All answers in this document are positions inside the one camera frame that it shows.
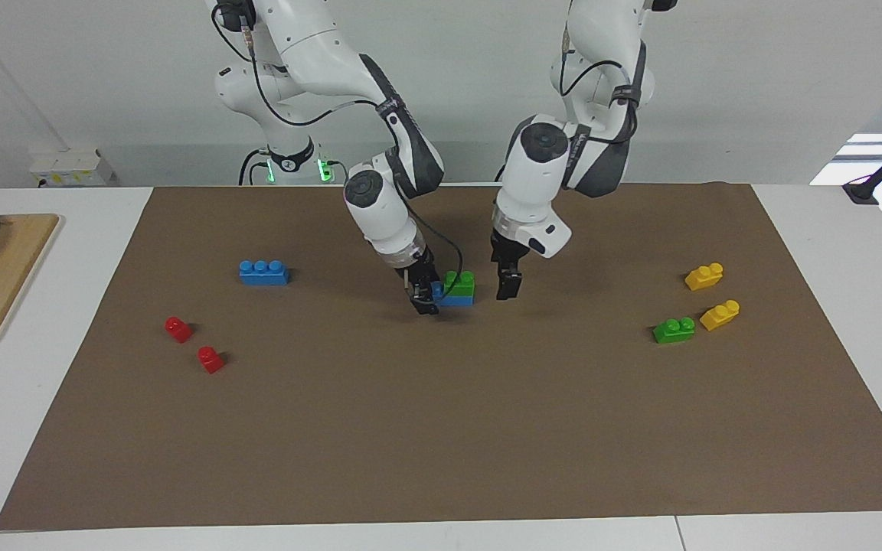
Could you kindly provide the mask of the brown table mat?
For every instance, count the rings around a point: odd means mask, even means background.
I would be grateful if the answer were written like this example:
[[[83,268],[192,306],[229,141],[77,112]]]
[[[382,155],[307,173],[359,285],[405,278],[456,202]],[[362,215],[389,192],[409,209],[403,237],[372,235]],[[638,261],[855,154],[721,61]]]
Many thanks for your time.
[[[882,412],[750,186],[564,193],[573,240],[508,302],[494,196],[417,202],[477,282],[420,316],[337,189],[153,191],[0,530],[882,510]]]

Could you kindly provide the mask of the green brick with white stickers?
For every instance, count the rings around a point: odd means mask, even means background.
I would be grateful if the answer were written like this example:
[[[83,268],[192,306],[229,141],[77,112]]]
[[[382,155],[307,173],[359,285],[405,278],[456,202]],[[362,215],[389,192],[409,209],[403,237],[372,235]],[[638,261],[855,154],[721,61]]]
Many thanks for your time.
[[[693,318],[669,318],[652,329],[655,342],[677,343],[689,341],[696,332],[696,321]]]

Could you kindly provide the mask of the yellow toy brick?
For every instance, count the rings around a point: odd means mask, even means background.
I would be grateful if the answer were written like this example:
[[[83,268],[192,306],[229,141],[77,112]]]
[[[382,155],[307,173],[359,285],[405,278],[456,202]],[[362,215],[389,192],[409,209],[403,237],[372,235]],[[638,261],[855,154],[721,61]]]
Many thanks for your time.
[[[714,331],[714,329],[724,327],[725,324],[734,320],[739,313],[740,303],[733,299],[727,300],[724,303],[710,308],[706,313],[703,313],[700,318],[700,323],[708,331]]]
[[[690,271],[684,282],[691,292],[699,292],[699,290],[717,285],[723,278],[724,266],[719,262],[712,262],[710,265],[698,266]]]

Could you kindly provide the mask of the white power strip box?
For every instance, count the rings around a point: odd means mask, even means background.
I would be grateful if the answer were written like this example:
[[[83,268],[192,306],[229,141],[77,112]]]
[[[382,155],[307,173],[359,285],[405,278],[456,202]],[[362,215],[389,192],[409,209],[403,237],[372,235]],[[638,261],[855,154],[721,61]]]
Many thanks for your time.
[[[118,175],[97,149],[39,155],[34,158],[28,171],[40,187],[118,185]]]

